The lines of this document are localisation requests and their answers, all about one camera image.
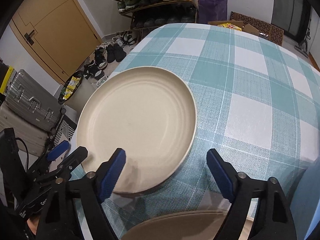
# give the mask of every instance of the screw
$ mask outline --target screw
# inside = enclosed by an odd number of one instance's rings
[[[241,179],[244,179],[247,176],[247,174],[245,174],[244,172],[238,172],[238,177]]]
[[[273,183],[276,184],[278,180],[275,177],[270,177],[269,180]]]
[[[96,175],[96,173],[94,171],[90,171],[90,172],[87,173],[87,177],[89,179],[92,179],[95,175]]]
[[[63,178],[57,178],[57,179],[56,179],[56,183],[57,183],[57,184],[60,184],[60,183],[62,183],[62,182],[63,182]]]

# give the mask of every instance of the suitcase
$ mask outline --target suitcase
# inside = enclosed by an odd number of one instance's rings
[[[0,106],[0,131],[10,127],[13,127],[16,137],[26,143],[30,154],[40,156],[44,152],[44,144],[48,138],[47,133],[16,115],[3,102]],[[17,141],[17,143],[19,149],[25,152],[26,149],[22,142]]]
[[[23,69],[13,78],[5,101],[17,115],[47,132],[55,128],[62,108],[58,100]]]

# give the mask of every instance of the beige plate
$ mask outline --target beige plate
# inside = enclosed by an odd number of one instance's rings
[[[191,211],[150,219],[131,228],[121,240],[212,240],[227,214]],[[239,240],[247,240],[253,219],[247,218]]]
[[[122,148],[127,159],[114,192],[148,190],[185,159],[196,120],[192,93],[175,74],[156,67],[123,71],[101,85],[81,113],[77,146],[89,152],[82,166],[96,171]]]

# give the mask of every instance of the wooden door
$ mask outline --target wooden door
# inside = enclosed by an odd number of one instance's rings
[[[73,0],[24,0],[12,20],[33,51],[63,81],[100,44]]]

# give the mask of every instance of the teal and white tablecloth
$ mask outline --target teal and white tablecloth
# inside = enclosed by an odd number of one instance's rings
[[[278,178],[289,197],[319,155],[320,73],[276,44],[217,26],[168,24],[144,38],[112,75],[137,66],[170,70],[188,84],[197,130],[188,157],[160,189],[134,199],[112,195],[102,204],[119,237],[163,214],[227,208],[206,166],[210,148],[251,178]]]

